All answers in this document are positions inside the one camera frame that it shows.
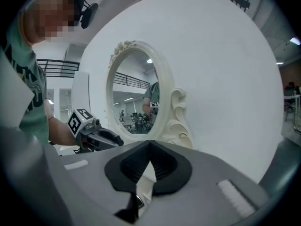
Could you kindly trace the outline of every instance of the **white table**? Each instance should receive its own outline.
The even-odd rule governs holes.
[[[284,96],[284,100],[290,100],[290,99],[295,99],[295,106],[296,106],[296,111],[295,113],[299,114],[300,113],[300,95],[295,95],[295,96]]]

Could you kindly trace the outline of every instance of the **white partition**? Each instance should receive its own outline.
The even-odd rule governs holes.
[[[157,70],[159,83],[171,77],[186,92],[193,149],[259,182],[281,138],[283,95],[274,55],[253,21],[230,0],[142,0],[120,13],[93,38],[80,66],[90,73],[91,113],[103,126],[112,123],[110,57],[126,40],[150,45],[171,71]]]
[[[72,108],[86,109],[90,112],[89,73],[76,71],[72,85]]]

